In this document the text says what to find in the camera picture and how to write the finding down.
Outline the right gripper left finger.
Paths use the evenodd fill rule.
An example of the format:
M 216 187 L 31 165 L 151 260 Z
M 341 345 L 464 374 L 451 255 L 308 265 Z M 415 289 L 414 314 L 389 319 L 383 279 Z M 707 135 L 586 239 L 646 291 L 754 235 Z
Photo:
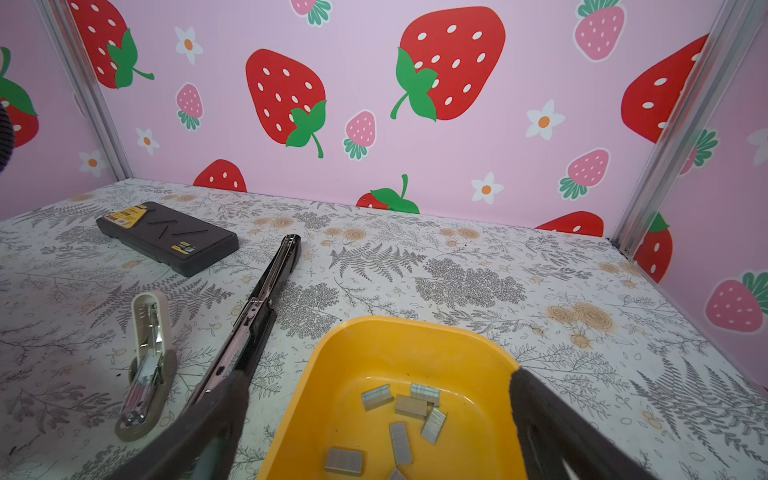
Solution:
M 249 380 L 237 371 L 108 477 L 227 479 L 248 405 Z

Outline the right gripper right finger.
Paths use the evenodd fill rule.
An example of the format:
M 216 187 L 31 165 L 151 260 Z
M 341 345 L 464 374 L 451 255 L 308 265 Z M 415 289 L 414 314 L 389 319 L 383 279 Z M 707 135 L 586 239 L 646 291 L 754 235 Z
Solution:
M 509 384 L 511 414 L 529 479 L 651 479 L 533 374 Z

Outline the black stapler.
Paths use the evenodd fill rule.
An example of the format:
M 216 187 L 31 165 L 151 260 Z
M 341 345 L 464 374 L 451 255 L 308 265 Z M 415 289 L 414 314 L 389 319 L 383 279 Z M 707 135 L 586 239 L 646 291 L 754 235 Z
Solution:
M 244 373 L 248 380 L 253 378 L 277 319 L 274 303 L 294 271 L 300 253 L 301 237 L 297 234 L 286 235 L 237 316 L 232 332 L 190 396 L 183 413 L 233 372 Z

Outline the staple strip right tilted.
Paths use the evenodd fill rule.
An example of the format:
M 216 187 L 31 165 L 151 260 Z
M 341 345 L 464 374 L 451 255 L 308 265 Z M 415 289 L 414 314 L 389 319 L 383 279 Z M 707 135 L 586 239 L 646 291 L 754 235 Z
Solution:
M 447 415 L 439 408 L 433 407 L 420 432 L 421 437 L 431 445 L 436 445 L 446 420 Z

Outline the staple strip upper right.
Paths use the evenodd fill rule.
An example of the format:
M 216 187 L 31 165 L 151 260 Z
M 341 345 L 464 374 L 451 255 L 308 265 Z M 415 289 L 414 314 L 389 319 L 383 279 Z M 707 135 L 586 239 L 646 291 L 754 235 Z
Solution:
M 440 394 L 441 391 L 437 388 L 417 383 L 411 384 L 410 397 L 427 402 L 434 407 L 440 405 Z

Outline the staple strip bottom left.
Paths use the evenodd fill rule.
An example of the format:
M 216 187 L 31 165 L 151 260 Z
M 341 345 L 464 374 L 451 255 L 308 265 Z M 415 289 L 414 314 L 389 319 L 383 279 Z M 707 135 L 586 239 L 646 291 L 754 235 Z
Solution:
M 340 447 L 331 447 L 326 455 L 324 470 L 330 473 L 361 476 L 364 471 L 365 453 Z

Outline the staple strip upright centre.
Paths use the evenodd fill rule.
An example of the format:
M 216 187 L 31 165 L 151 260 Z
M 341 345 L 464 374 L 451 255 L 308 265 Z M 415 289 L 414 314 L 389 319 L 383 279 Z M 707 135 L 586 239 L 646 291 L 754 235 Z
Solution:
M 390 439 L 396 466 L 413 463 L 413 454 L 404 422 L 391 423 L 389 425 Z

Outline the yellow plastic tray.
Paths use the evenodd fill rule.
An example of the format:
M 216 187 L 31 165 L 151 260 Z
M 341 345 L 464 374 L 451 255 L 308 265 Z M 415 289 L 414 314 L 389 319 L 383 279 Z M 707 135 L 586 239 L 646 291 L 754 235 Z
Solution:
M 365 479 L 522 479 L 509 400 L 517 362 L 455 327 L 378 316 L 342 323 L 312 353 L 261 467 L 328 479 L 334 448 Z

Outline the staple strip far left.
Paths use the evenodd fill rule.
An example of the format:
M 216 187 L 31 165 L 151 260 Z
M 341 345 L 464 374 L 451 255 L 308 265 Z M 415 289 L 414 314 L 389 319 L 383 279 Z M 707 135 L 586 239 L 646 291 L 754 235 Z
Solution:
M 384 384 L 361 394 L 361 401 L 365 411 L 371 411 L 394 401 L 394 396 L 389 384 Z

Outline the black tool case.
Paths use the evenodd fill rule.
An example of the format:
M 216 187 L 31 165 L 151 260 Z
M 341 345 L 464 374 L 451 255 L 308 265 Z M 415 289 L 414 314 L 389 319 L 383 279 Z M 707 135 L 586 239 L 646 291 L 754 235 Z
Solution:
M 192 277 L 239 249 L 236 233 L 156 202 L 145 202 L 96 220 L 104 235 Z

